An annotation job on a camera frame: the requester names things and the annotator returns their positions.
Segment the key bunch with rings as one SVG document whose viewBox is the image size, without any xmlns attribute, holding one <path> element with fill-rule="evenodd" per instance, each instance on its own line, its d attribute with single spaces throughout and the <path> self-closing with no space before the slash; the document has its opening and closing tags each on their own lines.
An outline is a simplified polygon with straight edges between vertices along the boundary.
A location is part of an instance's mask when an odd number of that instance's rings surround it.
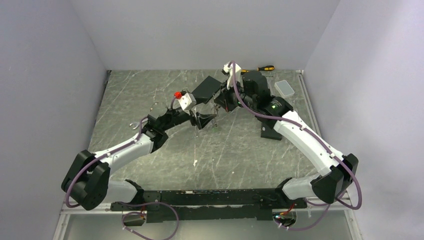
<svg viewBox="0 0 424 240">
<path fill-rule="evenodd" d="M 214 103 L 210 103 L 209 108 L 210 108 L 210 114 L 214 115 L 214 117 L 210 121 L 209 125 L 210 125 L 210 128 L 215 131 L 218 127 L 217 120 L 218 120 L 218 117 L 219 117 L 220 107 L 218 105 L 214 104 Z"/>
</svg>

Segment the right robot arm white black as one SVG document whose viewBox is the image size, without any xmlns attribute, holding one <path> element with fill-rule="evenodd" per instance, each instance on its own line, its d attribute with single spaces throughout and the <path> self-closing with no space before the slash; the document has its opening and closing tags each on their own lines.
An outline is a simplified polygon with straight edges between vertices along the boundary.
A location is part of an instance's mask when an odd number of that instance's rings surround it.
<svg viewBox="0 0 424 240">
<path fill-rule="evenodd" d="M 227 80 L 214 97 L 214 103 L 226 112 L 244 108 L 265 126 L 289 140 L 315 167 L 317 173 L 301 178 L 287 178 L 276 187 L 275 200 L 289 207 L 296 199 L 317 197 L 326 204 L 342 202 L 347 188 L 354 184 L 358 158 L 333 148 L 313 131 L 284 98 L 274 96 L 265 76 L 259 71 L 241 74 L 226 66 Z"/>
</svg>

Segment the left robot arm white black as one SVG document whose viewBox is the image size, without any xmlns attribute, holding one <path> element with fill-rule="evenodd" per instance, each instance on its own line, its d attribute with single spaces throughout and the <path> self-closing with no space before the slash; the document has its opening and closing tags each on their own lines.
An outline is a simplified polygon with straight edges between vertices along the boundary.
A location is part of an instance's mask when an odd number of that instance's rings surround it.
<svg viewBox="0 0 424 240">
<path fill-rule="evenodd" d="M 65 205 L 90 211 L 103 202 L 122 202 L 131 210 L 139 209 L 144 203 L 144 189 L 129 179 L 111 180 L 111 175 L 139 157 L 161 148 L 169 138 L 167 130 L 185 122 L 201 130 L 216 117 L 215 113 L 167 108 L 162 115 L 144 117 L 134 136 L 113 147 L 94 153 L 80 151 L 61 184 Z"/>
</svg>

